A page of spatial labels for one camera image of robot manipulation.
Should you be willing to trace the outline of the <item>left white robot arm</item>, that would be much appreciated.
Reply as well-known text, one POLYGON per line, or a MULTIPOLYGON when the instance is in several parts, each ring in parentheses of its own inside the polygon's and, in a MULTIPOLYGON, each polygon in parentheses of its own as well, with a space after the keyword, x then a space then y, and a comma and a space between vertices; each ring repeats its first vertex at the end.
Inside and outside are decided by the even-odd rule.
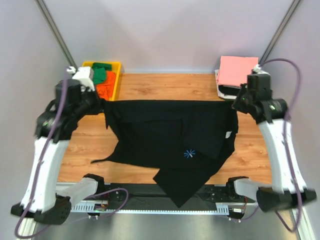
POLYGON ((11 207, 14 216, 32 218, 45 225, 63 224, 72 207, 91 197, 105 196, 104 178, 88 173, 74 185, 57 191, 63 157, 78 122, 100 105, 92 80, 68 79, 55 86, 55 99, 37 118, 34 161, 21 202, 11 207))

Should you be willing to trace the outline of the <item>black t shirt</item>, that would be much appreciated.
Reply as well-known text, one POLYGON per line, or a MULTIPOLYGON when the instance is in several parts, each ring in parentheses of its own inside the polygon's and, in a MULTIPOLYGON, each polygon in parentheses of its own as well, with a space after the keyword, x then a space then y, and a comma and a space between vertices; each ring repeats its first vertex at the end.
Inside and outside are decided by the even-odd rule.
POLYGON ((156 168, 154 181, 182 207, 235 150, 238 116, 229 101, 104 101, 117 137, 106 160, 156 168))

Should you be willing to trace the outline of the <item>yellow plastic tray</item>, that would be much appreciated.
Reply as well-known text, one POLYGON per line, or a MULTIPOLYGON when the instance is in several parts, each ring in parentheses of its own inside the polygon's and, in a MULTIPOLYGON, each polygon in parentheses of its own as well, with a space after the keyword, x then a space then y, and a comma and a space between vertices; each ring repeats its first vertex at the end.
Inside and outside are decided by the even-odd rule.
POLYGON ((118 93, 120 92, 120 84, 121 84, 121 63, 120 62, 94 62, 94 61, 85 61, 82 63, 83 67, 92 67, 93 63, 106 63, 112 65, 112 72, 116 74, 116 80, 113 90, 113 95, 109 101, 115 101, 118 97, 118 93))

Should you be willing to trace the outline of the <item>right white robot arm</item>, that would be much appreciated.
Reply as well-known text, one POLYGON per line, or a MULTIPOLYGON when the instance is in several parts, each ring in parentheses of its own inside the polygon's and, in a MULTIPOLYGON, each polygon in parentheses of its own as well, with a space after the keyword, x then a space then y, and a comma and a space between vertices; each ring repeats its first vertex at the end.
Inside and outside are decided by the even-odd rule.
POLYGON ((291 124, 285 122, 288 110, 284 99, 273 98, 271 76, 268 73, 253 73, 233 102, 238 112, 250 114, 255 120, 267 149, 271 166, 270 185, 252 181, 247 177, 234 181, 226 187, 225 196, 236 202, 242 196, 258 203, 264 212, 296 209, 317 199, 314 189, 308 188, 297 163, 291 138, 291 124))

